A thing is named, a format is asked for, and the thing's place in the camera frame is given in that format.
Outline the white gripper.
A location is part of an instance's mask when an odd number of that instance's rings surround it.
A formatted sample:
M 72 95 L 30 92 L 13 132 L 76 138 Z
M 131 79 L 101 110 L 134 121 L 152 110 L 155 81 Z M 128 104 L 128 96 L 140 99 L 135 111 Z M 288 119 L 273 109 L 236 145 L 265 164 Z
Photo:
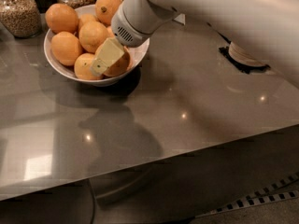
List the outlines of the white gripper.
M 175 8 L 160 5 L 159 0 L 124 0 L 111 22 L 116 38 L 110 37 L 103 43 L 91 64 L 92 73 L 97 77 L 103 75 L 123 56 L 124 46 L 139 47 L 177 15 Z

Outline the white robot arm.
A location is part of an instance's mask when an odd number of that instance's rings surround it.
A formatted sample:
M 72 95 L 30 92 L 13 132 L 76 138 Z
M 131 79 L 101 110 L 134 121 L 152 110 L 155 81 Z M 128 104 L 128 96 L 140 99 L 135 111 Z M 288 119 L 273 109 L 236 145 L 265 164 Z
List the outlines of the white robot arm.
M 210 24 L 299 84 L 299 0 L 124 0 L 111 28 L 120 43 L 136 48 L 180 14 Z

